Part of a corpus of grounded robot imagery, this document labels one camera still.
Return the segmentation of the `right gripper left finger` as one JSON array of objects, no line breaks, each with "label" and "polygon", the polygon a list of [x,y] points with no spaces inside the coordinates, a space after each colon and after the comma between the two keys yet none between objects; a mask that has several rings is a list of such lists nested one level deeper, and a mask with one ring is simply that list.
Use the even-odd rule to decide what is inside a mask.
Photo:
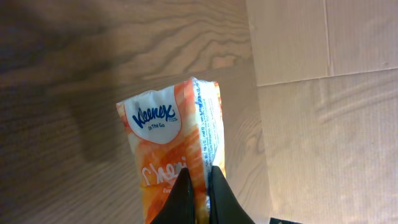
[{"label": "right gripper left finger", "polygon": [[194,224],[194,194],[190,174],[183,168],[161,211],[151,224]]}]

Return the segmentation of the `orange and white snack packet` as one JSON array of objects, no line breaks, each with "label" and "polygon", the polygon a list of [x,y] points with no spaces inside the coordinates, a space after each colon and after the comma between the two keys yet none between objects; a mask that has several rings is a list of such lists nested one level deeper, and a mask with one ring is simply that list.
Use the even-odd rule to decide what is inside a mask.
[{"label": "orange and white snack packet", "polygon": [[211,168],[224,169],[218,82],[190,78],[116,105],[136,160],[145,223],[160,212],[183,168],[193,185],[195,223],[209,223]]}]

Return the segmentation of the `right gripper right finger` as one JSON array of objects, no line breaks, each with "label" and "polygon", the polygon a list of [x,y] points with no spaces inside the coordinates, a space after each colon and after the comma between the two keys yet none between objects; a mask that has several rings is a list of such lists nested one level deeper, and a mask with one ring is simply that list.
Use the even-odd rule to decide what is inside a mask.
[{"label": "right gripper right finger", "polygon": [[210,224],[254,224],[250,216],[240,206],[218,166],[211,168],[208,193]]}]

